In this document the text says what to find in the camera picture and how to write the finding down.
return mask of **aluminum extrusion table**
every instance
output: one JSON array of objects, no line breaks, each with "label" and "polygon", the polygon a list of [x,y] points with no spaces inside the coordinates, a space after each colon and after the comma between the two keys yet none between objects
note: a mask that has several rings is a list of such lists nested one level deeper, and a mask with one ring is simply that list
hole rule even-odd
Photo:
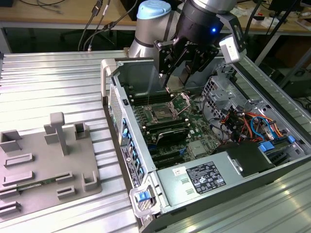
[{"label": "aluminum extrusion table", "polygon": [[[124,53],[8,54],[3,64],[0,60],[0,130],[17,129],[21,134],[42,131],[48,113],[58,111],[64,112],[68,125],[85,121],[90,126],[103,188],[97,195],[2,222],[1,232],[138,233],[100,99],[100,62],[118,57]],[[242,65],[266,88],[274,88],[247,59]],[[249,96],[256,97],[242,79],[238,83]],[[275,97],[309,129],[305,122],[309,116],[301,109],[295,113],[297,106],[281,90]],[[311,163],[161,232],[281,231],[311,232]]]}]

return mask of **floor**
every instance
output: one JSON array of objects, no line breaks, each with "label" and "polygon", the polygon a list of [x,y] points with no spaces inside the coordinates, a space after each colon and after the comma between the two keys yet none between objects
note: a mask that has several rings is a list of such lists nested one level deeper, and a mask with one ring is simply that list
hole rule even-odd
[{"label": "floor", "polygon": [[[63,33],[74,32],[64,29],[33,29],[7,28],[7,38],[13,53],[30,52],[69,52],[77,51],[82,30],[61,38]],[[92,50],[121,50],[129,47],[134,40],[133,31],[112,31],[103,33],[108,38],[95,37]]]}]

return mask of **wooden desk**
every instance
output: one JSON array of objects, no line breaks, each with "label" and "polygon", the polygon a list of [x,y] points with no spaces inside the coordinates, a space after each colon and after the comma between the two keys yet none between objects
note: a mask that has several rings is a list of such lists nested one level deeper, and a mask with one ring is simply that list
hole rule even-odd
[{"label": "wooden desk", "polygon": [[[36,4],[35,0],[25,0]],[[91,11],[96,0],[66,0],[59,5],[62,14],[43,9],[39,6],[27,5],[19,0],[14,1],[11,8],[0,7],[0,51],[11,53],[3,28],[54,28],[54,29],[83,29],[91,17]],[[103,19],[105,25],[115,21],[126,12],[120,0],[112,0]],[[89,29],[95,29],[102,15],[95,17]],[[136,22],[126,16],[114,30],[135,30]]]},{"label": "wooden desk", "polygon": [[[25,0],[26,2],[36,4],[35,0]],[[57,2],[57,0],[46,0],[43,2]],[[63,12],[58,14],[53,11],[43,9],[39,6],[30,6],[19,0],[14,1],[11,8],[0,7],[0,22],[25,22],[25,23],[68,23],[68,24],[86,24],[96,0],[66,0],[59,5],[59,10]],[[126,10],[120,0],[112,0],[104,17],[103,24],[110,23],[125,14]],[[94,18],[92,24],[97,24],[101,18],[102,11]],[[129,16],[126,16],[119,25],[135,26]]]},{"label": "wooden desk", "polygon": [[[25,0],[29,3],[36,3],[35,0]],[[0,51],[2,53],[10,53],[10,47],[7,43],[3,28],[54,28],[54,29],[83,29],[91,16],[91,10],[96,0],[66,0],[59,4],[60,11],[63,14],[58,14],[49,10],[42,9],[38,6],[30,6],[15,0],[12,8],[0,7]],[[250,9],[255,7],[252,1],[239,4],[239,7]],[[261,7],[261,12],[264,16],[269,15],[269,11]],[[125,13],[125,9],[120,0],[112,0],[103,20],[103,24],[117,20]],[[101,14],[94,18],[89,29],[95,29]],[[263,57],[267,54],[270,48],[274,45],[280,35],[311,35],[311,32],[304,29],[295,23],[296,18],[288,17],[288,22],[282,25],[279,31],[275,34],[271,43],[264,49]],[[239,18],[243,29],[246,28],[248,16]],[[129,16],[126,16],[114,30],[135,30],[136,22],[132,21]],[[230,33],[224,28],[222,33]],[[251,25],[250,34],[266,34],[267,28],[261,25]]]},{"label": "wooden desk", "polygon": [[[247,10],[247,9],[254,8],[256,6],[256,4],[252,1],[249,1],[249,2],[238,4],[238,6],[240,8]],[[269,17],[269,13],[271,11],[269,11],[266,8],[264,8],[263,6],[261,6],[260,12],[263,14],[263,16]],[[249,16],[239,17],[239,22],[240,22],[241,27],[243,29],[246,28],[248,19],[249,19]],[[287,20],[288,21],[279,28],[279,30],[277,32],[278,34],[281,34],[281,35],[306,35],[306,34],[309,34],[309,35],[311,35],[310,31],[301,27],[299,24],[297,24],[295,22],[297,20],[296,17],[287,17]],[[251,34],[266,34],[267,30],[268,30],[267,28],[265,28],[261,25],[251,24],[250,33]]]}]

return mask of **warning label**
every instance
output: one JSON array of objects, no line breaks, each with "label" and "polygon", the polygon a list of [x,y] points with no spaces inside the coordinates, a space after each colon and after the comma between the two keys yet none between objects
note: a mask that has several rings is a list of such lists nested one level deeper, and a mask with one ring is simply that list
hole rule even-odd
[{"label": "warning label", "polygon": [[213,162],[189,168],[187,173],[198,194],[206,193],[226,184]]}]

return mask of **motherboard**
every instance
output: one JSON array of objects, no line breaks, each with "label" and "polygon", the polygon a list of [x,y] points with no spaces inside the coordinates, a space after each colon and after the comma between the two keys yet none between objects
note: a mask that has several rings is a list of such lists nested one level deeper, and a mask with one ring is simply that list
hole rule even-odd
[{"label": "motherboard", "polygon": [[209,156],[221,144],[187,92],[139,97],[136,120],[158,169]]}]

